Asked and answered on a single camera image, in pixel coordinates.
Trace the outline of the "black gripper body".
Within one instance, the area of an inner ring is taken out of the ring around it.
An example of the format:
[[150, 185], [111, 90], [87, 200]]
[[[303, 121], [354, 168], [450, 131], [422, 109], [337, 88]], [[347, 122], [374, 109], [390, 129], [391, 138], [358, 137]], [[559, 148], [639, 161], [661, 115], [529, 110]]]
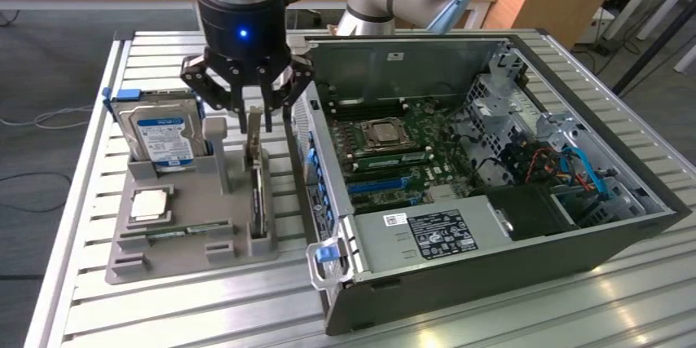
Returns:
[[287, 45], [287, 0], [234, 4], [198, 0], [207, 47], [243, 68], [266, 66], [281, 75], [291, 63]]

